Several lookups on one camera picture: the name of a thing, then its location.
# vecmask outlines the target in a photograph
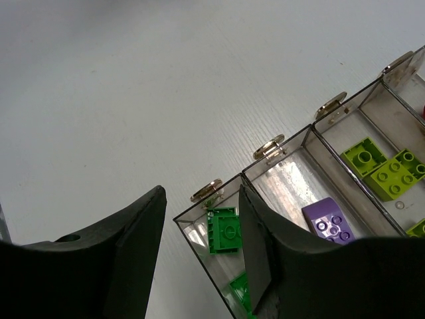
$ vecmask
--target purple lego brick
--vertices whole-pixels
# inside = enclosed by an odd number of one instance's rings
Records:
[[[342,245],[355,240],[343,212],[332,198],[305,206],[302,211],[311,231],[317,236]]]

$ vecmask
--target lego brick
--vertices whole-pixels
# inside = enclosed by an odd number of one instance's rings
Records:
[[[343,212],[332,198],[327,197],[301,210],[311,231],[317,236],[342,245],[355,241]]]
[[[406,233],[411,237],[425,238],[425,219],[421,220],[415,226],[410,228]]]
[[[387,161],[363,180],[382,201],[393,201],[411,188],[417,180],[396,158]]]
[[[208,209],[207,229],[209,253],[212,255],[237,253],[242,246],[235,207]]]
[[[365,138],[345,150],[341,158],[360,178],[368,176],[387,161],[386,156],[370,138]]]
[[[425,165],[408,149],[402,150],[395,158],[401,163],[417,181],[425,177]]]
[[[241,305],[245,308],[248,315],[248,319],[257,318],[252,314],[250,291],[248,287],[248,277],[246,272],[243,272],[237,276],[233,281],[229,283],[229,286],[233,292],[233,295],[239,300]]]

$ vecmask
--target white table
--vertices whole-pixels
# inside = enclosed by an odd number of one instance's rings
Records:
[[[18,244],[161,184],[147,318],[230,318],[171,221],[340,91],[425,43],[423,0],[2,0],[0,201]]]

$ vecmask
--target transparent plastic box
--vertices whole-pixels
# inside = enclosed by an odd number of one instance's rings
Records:
[[[287,140],[282,135],[265,144],[267,152],[257,150],[252,165],[175,218],[234,318],[248,318],[228,287],[244,271],[242,249],[233,255],[209,254],[206,201],[211,207],[238,207],[243,183],[309,231],[301,209],[332,197],[356,239],[405,237],[425,218],[425,179],[396,200],[382,201],[341,158],[369,137],[388,159],[407,148],[425,163],[425,82],[417,75],[424,54],[425,47],[406,53],[346,101],[346,94],[330,100],[317,111],[315,122]]]

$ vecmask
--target dark green toy block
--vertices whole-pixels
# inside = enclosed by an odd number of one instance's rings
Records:
[[[411,237],[425,238],[425,219],[421,220],[415,226],[410,228],[406,233]]]
[[[380,166],[387,158],[370,138],[365,138],[341,154],[343,161],[360,178],[368,176]]]
[[[403,165],[417,181],[425,177],[425,165],[408,149],[402,150],[395,158]]]
[[[383,201],[392,201],[410,189],[417,180],[396,158],[364,178],[364,182]]]
[[[236,227],[235,235],[237,245],[234,244],[235,240],[228,240],[226,236],[224,236],[226,234],[224,232],[226,230],[227,220],[233,220],[233,222],[230,223],[230,226]],[[239,216],[236,215],[235,207],[220,207],[208,209],[207,229],[209,253],[212,255],[237,253],[238,249],[242,246],[242,240],[240,239]]]
[[[248,277],[246,272],[243,272],[235,279],[233,279],[229,284],[233,295],[239,300],[242,306],[245,308],[246,313],[248,314],[248,319],[257,318],[252,314],[250,291],[248,287]]]

